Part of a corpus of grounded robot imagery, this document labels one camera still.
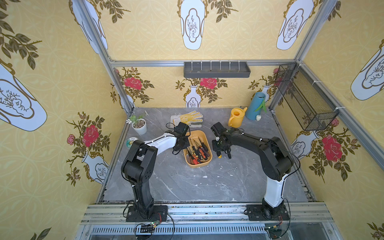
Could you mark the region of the orange black handle screwdriver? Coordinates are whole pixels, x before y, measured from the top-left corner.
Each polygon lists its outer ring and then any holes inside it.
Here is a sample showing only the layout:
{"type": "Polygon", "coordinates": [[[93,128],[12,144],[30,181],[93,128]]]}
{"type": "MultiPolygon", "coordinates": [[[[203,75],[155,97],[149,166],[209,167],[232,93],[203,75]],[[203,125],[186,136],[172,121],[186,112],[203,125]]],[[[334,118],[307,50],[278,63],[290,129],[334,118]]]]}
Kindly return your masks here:
{"type": "Polygon", "coordinates": [[[198,150],[199,150],[200,155],[202,156],[202,158],[203,158],[204,160],[207,160],[208,157],[206,156],[206,154],[205,154],[205,152],[204,152],[202,146],[198,145],[198,143],[197,143],[195,140],[193,140],[193,141],[194,141],[196,147],[198,148],[198,150]]]}

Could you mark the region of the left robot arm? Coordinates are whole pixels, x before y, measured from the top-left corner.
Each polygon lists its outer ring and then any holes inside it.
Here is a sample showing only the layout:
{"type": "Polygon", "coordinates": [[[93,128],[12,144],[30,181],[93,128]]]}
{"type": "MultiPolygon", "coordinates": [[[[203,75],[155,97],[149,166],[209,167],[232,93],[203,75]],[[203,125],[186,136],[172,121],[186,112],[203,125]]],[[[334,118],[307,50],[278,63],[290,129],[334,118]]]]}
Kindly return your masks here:
{"type": "Polygon", "coordinates": [[[124,216],[127,222],[165,222],[168,217],[168,206],[155,205],[150,190],[150,178],[154,172],[156,158],[168,149],[177,155],[190,146],[190,127],[179,123],[163,135],[149,141],[136,140],[126,155],[122,167],[122,177],[133,189],[134,200],[124,216]]]}

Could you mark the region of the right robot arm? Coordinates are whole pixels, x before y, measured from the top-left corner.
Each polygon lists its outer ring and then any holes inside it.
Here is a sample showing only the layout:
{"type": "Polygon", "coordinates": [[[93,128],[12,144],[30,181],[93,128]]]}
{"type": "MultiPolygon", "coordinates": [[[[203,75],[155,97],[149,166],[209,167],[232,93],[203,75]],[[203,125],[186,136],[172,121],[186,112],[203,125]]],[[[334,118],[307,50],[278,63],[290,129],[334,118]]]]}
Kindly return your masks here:
{"type": "Polygon", "coordinates": [[[215,135],[212,140],[213,150],[218,157],[223,154],[232,158],[232,146],[249,150],[259,156],[264,174],[267,176],[267,188],[262,200],[263,208],[276,212],[283,207],[284,184],[293,166],[290,152],[280,138],[257,137],[238,128],[225,128],[220,122],[211,127],[215,135]]]}

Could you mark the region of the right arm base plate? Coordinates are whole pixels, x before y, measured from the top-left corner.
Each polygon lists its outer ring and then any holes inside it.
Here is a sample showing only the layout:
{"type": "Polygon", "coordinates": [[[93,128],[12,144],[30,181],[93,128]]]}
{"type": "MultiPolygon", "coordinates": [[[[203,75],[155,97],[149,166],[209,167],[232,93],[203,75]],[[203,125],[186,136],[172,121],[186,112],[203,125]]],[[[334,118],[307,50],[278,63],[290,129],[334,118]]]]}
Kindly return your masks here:
{"type": "Polygon", "coordinates": [[[247,205],[244,214],[250,221],[289,221],[291,219],[290,212],[284,203],[276,208],[261,204],[247,205]]]}

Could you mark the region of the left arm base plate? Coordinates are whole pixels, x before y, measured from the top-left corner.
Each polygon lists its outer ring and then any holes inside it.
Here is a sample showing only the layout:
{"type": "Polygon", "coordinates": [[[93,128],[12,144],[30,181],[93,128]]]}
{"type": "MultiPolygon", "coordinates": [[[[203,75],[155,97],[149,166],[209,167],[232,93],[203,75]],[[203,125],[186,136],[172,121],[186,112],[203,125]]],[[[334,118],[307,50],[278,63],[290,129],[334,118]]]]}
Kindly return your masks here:
{"type": "Polygon", "coordinates": [[[168,206],[155,205],[149,211],[139,210],[135,205],[129,206],[128,210],[124,213],[126,222],[153,222],[159,220],[165,222],[168,217],[168,206]]]}

